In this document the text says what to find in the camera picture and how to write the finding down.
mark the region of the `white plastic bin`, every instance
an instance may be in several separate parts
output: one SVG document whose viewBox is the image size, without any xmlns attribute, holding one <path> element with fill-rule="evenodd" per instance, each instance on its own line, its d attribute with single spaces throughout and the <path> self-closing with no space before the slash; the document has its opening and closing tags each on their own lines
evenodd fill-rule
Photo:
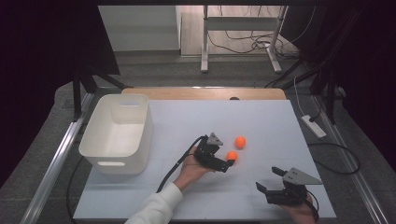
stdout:
<svg viewBox="0 0 396 224">
<path fill-rule="evenodd" d="M 148 160 L 152 128 L 146 95 L 106 95 L 93 110 L 79 153 L 103 174 L 139 174 Z"/>
</svg>

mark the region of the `white table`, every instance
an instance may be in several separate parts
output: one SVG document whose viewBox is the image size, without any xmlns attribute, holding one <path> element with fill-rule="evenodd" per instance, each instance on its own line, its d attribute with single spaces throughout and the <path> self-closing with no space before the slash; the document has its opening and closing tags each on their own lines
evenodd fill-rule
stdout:
<svg viewBox="0 0 396 224">
<path fill-rule="evenodd" d="M 224 159 L 236 150 L 233 140 L 244 135 L 238 161 L 227 173 L 207 174 L 184 191 L 173 220 L 288 219 L 278 206 L 268 204 L 255 182 L 282 189 L 272 166 L 295 167 L 320 179 L 302 131 L 288 100 L 178 101 L 151 100 L 154 122 L 148 165 L 140 175 L 102 175 L 92 169 L 75 219 L 127 219 L 158 188 L 163 177 L 199 136 L 215 132 L 224 143 L 216 154 Z M 178 170 L 169 178 L 173 181 Z M 325 188 L 307 186 L 318 198 L 320 217 L 335 217 Z"/>
</svg>

